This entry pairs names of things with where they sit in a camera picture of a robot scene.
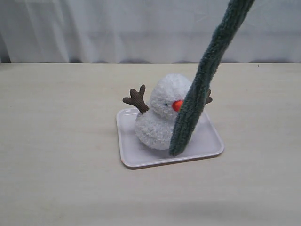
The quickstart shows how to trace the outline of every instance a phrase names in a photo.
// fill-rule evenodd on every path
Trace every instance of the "snowman plush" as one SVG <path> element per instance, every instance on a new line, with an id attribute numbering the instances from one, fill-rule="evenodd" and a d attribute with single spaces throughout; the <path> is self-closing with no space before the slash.
<path id="1" fill-rule="evenodd" d="M 147 103 L 143 101 L 145 85 L 140 87 L 139 92 L 131 89 L 131 97 L 123 98 L 124 103 L 139 110 L 135 133 L 143 144 L 156 150 L 169 149 L 176 117 L 191 84 L 181 74 L 168 74 L 158 81 Z M 210 94 L 209 90 L 206 104 L 212 102 Z"/>

